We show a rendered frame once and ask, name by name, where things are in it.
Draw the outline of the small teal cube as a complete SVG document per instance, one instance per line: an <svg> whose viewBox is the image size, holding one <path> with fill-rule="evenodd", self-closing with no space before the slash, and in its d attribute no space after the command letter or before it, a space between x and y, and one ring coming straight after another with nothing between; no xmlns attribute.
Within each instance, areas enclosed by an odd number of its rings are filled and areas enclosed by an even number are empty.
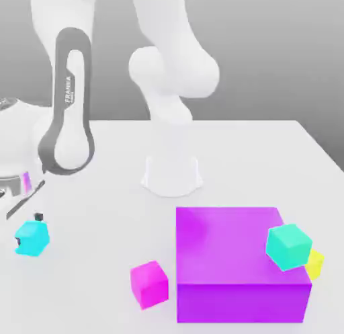
<svg viewBox="0 0 344 334"><path fill-rule="evenodd" d="M283 224L268 230L265 252L283 272L306 265L312 239L296 224Z"/></svg>

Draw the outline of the small cyan cube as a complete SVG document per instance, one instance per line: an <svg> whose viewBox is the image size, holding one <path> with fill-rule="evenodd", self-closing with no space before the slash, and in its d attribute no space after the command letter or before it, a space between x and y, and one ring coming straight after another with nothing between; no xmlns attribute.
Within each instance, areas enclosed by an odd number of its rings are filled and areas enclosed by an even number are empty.
<svg viewBox="0 0 344 334"><path fill-rule="evenodd" d="M15 232L15 237L21 240L21 245L15 249L15 252L32 257L39 256L50 242L48 226L43 221L28 220L24 222Z"/></svg>

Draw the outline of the small yellow cube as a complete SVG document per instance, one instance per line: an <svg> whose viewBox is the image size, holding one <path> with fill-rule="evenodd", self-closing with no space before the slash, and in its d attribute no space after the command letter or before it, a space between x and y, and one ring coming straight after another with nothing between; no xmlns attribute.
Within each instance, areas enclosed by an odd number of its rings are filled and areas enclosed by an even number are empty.
<svg viewBox="0 0 344 334"><path fill-rule="evenodd" d="M306 272L311 281L317 279L321 273L325 257L315 249L310 250L308 262L305 265Z"/></svg>

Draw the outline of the small magenta cube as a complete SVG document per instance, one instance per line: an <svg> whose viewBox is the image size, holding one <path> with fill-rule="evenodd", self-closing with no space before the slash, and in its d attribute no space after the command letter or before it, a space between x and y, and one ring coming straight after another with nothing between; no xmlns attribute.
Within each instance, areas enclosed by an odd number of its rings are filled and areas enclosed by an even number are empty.
<svg viewBox="0 0 344 334"><path fill-rule="evenodd" d="M142 310L169 299L169 279L157 261L132 268L130 285Z"/></svg>

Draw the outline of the large purple box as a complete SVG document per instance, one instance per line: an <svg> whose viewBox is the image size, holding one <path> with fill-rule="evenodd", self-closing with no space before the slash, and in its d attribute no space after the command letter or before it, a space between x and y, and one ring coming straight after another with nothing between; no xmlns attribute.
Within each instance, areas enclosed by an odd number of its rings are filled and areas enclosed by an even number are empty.
<svg viewBox="0 0 344 334"><path fill-rule="evenodd" d="M266 254L274 207L178 207L178 323L301 323L312 283Z"/></svg>

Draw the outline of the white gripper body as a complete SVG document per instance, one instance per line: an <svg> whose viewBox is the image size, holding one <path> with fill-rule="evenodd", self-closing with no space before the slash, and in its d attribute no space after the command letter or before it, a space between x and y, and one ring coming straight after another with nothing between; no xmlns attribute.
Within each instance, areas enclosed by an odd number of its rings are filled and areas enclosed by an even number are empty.
<svg viewBox="0 0 344 334"><path fill-rule="evenodd" d="M9 236L17 225L33 219L34 213L43 213L42 190L46 181L40 183L28 193L13 196L9 187L4 187L4 235Z"/></svg>

